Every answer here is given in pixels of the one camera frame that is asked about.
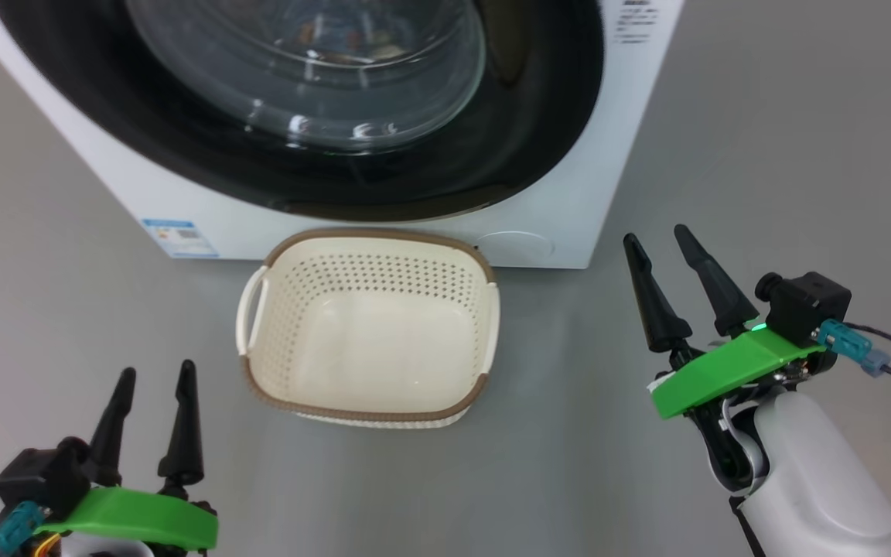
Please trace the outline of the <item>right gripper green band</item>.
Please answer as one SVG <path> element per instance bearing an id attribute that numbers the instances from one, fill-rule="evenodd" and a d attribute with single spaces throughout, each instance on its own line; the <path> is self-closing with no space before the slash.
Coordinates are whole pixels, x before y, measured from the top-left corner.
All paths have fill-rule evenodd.
<path id="1" fill-rule="evenodd" d="M 695 357 L 687 342 L 691 327 L 666 299 L 639 238 L 633 233 L 623 236 L 647 348 L 667 354 L 671 369 L 678 369 L 650 386 L 650 398 L 663 420 L 685 417 L 692 421 L 715 479 L 733 494 L 748 494 L 763 479 L 764 452 L 752 436 L 736 428 L 732 406 L 753 401 L 777 385 L 809 377 L 816 370 L 810 360 L 823 354 L 824 347 L 796 346 L 768 328 L 747 331 L 746 324 L 760 316 L 756 307 L 689 226 L 675 225 L 673 234 L 715 313 L 715 331 L 722 337 L 739 337 Z"/>

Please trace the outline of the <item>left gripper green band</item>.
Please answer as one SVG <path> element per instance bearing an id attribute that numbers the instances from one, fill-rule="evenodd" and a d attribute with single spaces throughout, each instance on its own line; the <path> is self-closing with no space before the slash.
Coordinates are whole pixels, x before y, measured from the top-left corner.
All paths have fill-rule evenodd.
<path id="1" fill-rule="evenodd" d="M 89 443 L 84 472 L 95 487 L 81 498 L 66 518 L 50 518 L 36 529 L 39 535 L 65 532 L 128 542 L 171 546 L 186 552 L 216 549 L 220 522 L 208 505 L 191 501 L 186 488 L 204 479 L 204 458 L 196 366 L 181 364 L 176 384 L 176 420 L 169 448 L 160 459 L 158 476 L 164 480 L 159 493 L 115 487 L 119 471 L 121 437 L 133 406 L 137 371 L 120 373 L 108 405 Z"/>

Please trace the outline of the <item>black-rimmed glass washer door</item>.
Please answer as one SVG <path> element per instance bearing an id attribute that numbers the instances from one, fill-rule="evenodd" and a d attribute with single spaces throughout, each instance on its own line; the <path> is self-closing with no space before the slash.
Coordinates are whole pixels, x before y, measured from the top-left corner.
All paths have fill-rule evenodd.
<path id="1" fill-rule="evenodd" d="M 296 42 L 356 20 L 361 50 Z M 554 169 L 599 94 L 597 0 L 0 0 L 82 115 L 197 188 L 361 222 L 498 203 Z M 406 59 L 365 64 L 376 43 Z"/>

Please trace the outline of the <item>cream garment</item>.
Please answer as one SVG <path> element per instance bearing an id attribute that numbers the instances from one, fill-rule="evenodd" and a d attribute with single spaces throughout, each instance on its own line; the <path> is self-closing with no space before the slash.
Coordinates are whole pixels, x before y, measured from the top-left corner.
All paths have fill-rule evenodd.
<path id="1" fill-rule="evenodd" d="M 360 58 L 365 64 L 393 63 L 393 60 L 406 59 L 410 54 L 410 50 L 396 43 L 376 43 L 368 46 Z"/>

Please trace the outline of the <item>white front-load washing machine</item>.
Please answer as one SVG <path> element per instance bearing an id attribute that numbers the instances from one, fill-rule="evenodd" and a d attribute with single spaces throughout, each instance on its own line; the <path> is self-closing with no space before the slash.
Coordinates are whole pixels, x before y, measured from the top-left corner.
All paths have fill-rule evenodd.
<path id="1" fill-rule="evenodd" d="M 424 231 L 471 244 L 499 231 L 547 237 L 554 254 L 541 268 L 589 265 L 632 151 L 659 70 L 687 0 L 597 0 L 604 32 L 599 94 L 566 156 L 506 200 L 425 220 L 361 222 L 275 212 L 197 188 L 109 136 L 39 73 L 0 21 L 0 64 L 61 136 L 141 219 L 193 222 L 223 260 L 259 260 L 287 237 L 333 227 Z"/>

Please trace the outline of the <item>cream perforated laundry basket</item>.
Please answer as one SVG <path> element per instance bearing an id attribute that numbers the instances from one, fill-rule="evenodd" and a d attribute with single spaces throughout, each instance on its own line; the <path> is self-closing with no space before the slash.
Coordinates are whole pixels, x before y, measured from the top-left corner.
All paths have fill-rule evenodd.
<path id="1" fill-rule="evenodd" d="M 241 293 L 234 342 L 250 389 L 273 408 L 428 429 L 480 397 L 499 330 L 497 278 L 471 244 L 342 227 L 270 251 Z"/>

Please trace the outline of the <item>round filter cover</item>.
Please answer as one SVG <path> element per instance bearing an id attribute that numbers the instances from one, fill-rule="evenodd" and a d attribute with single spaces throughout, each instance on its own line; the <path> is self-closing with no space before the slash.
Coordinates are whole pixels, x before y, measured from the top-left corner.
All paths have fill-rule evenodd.
<path id="1" fill-rule="evenodd" d="M 494 232 L 473 244 L 494 267 L 541 268 L 555 250 L 547 237 L 524 231 Z"/>

